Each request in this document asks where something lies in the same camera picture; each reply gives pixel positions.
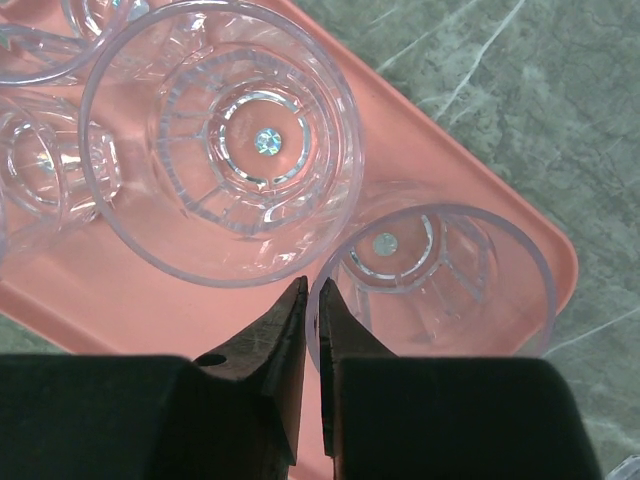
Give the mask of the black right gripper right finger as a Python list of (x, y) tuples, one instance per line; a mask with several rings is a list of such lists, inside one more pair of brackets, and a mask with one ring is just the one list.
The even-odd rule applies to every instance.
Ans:
[(338, 479), (598, 479), (577, 403), (541, 359), (400, 357), (319, 295), (324, 448)]

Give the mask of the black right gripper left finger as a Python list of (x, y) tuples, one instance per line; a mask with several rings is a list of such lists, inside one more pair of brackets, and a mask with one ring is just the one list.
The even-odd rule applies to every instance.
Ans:
[(196, 359), (5, 355), (5, 479), (284, 479), (296, 463), (305, 277)]

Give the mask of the clear faceted glass tumbler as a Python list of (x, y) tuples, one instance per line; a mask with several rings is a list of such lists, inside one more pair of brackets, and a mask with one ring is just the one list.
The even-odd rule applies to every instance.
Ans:
[(504, 217), (467, 205), (405, 207), (335, 248), (307, 307), (315, 366), (328, 280), (359, 324), (400, 356), (540, 357), (556, 317), (552, 272), (538, 246)]
[(117, 31), (151, 10), (145, 0), (64, 0), (60, 5), (73, 35), (88, 40), (109, 29)]
[(42, 248), (97, 215), (78, 117), (60, 96), (1, 90), (1, 223), (12, 252)]
[(138, 257), (213, 288), (302, 271), (346, 226), (363, 126), (288, 2), (177, 1), (100, 51), (78, 119), (100, 216)]

